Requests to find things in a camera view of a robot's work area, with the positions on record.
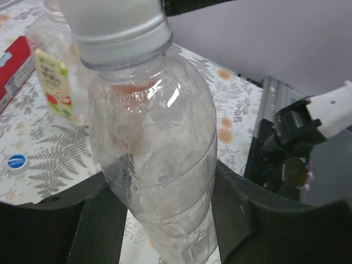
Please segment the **yellow label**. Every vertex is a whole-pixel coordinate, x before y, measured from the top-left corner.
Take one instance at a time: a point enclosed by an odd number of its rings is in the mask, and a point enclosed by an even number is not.
[[[35,51],[34,57],[39,81],[50,109],[75,122],[65,63],[40,49]]]

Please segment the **white bottle cap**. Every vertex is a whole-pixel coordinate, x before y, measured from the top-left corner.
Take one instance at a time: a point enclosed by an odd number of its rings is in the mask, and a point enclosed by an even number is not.
[[[85,66],[138,59],[172,38],[160,0],[59,0],[59,4]]]
[[[11,174],[18,175],[28,170],[29,161],[24,155],[12,155],[7,159],[7,168]]]

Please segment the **blue bottle cap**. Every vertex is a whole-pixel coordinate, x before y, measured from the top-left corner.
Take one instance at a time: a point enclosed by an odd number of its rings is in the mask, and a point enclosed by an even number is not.
[[[12,155],[7,160],[7,167],[11,174],[21,174],[29,168],[29,161],[24,155]]]

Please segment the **tablecloth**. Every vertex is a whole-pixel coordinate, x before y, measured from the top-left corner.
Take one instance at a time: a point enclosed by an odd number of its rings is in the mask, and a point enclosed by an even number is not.
[[[17,3],[0,11],[0,53],[42,13],[34,2]],[[243,175],[257,117],[261,89],[179,46],[172,47],[191,61],[207,80],[217,110],[218,158]],[[11,175],[10,155],[25,154],[30,168]],[[86,130],[78,131],[48,114],[34,72],[0,115],[0,201],[18,205],[39,202],[97,173]],[[164,263],[142,226],[128,213],[120,264]],[[208,263],[220,263],[216,251]]]

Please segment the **bottle neck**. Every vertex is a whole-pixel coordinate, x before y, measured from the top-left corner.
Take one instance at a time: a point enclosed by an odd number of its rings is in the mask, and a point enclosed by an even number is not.
[[[136,83],[148,80],[150,77],[160,73],[166,66],[166,53],[151,54],[148,57],[140,58],[131,62],[125,62],[119,69],[100,70],[99,77],[105,82],[112,85]]]
[[[44,0],[44,12],[47,17],[54,22],[67,24],[66,19],[59,7],[58,0]]]

